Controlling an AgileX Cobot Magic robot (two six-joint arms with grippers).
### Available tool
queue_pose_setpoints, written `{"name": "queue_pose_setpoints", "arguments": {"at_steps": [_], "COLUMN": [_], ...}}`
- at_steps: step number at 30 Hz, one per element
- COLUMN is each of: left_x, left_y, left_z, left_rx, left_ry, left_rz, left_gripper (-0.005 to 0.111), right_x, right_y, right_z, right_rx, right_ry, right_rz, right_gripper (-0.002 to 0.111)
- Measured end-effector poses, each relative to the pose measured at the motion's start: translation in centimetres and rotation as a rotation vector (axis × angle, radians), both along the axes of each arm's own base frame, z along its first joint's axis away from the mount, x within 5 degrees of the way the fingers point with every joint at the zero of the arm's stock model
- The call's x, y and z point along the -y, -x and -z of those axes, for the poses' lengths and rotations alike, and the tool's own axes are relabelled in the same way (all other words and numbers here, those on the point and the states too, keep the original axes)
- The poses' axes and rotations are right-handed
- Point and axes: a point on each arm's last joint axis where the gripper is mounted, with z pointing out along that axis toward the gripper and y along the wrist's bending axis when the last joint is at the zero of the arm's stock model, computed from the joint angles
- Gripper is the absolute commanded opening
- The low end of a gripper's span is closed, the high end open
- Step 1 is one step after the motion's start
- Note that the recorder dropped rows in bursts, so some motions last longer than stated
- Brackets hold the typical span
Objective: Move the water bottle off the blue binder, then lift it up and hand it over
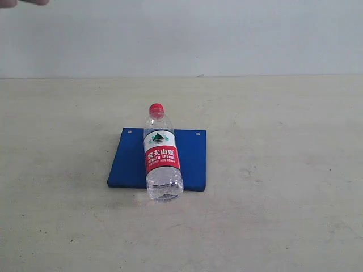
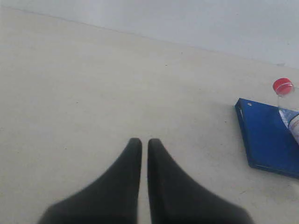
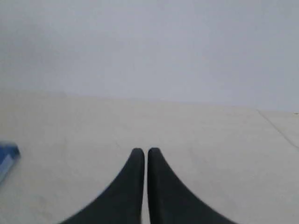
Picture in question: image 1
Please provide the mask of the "person's hand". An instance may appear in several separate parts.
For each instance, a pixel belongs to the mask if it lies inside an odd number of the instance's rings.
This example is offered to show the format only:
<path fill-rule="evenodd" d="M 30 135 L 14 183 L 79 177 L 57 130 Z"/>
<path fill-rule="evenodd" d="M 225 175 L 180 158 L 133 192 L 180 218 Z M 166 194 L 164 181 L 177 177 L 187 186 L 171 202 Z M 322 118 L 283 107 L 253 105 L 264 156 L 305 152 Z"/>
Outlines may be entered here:
<path fill-rule="evenodd" d="M 49 3 L 49 0 L 0 0 L 0 9 L 12 9 L 17 6 L 18 2 L 45 6 Z"/>

